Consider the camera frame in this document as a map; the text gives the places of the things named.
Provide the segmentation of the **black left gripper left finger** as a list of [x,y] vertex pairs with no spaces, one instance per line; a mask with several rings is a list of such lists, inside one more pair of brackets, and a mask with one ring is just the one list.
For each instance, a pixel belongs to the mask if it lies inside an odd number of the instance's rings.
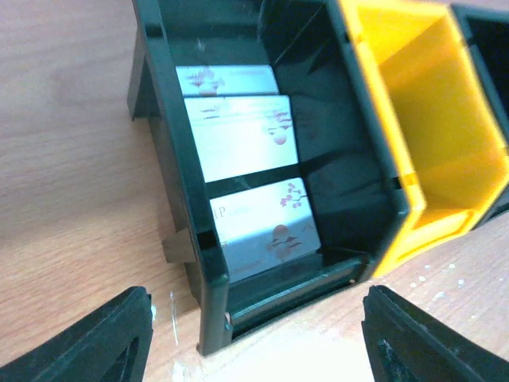
[[141,381],[153,336],[151,295],[132,286],[1,367],[2,381]]

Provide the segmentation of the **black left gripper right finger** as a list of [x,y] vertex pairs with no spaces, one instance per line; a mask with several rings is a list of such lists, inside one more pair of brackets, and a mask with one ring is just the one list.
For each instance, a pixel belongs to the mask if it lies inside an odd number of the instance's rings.
[[363,299],[363,337],[376,381],[507,381],[508,361],[386,286]]

